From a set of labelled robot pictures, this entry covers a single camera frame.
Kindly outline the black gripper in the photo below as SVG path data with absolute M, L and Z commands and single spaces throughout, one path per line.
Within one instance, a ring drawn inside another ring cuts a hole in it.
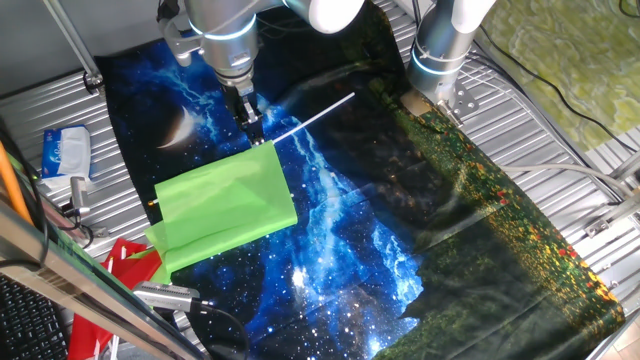
M 241 95 L 236 87 L 222 86 L 227 110 L 230 112 L 238 129 L 252 146 L 265 142 L 263 116 L 257 108 L 257 96 L 253 91 Z

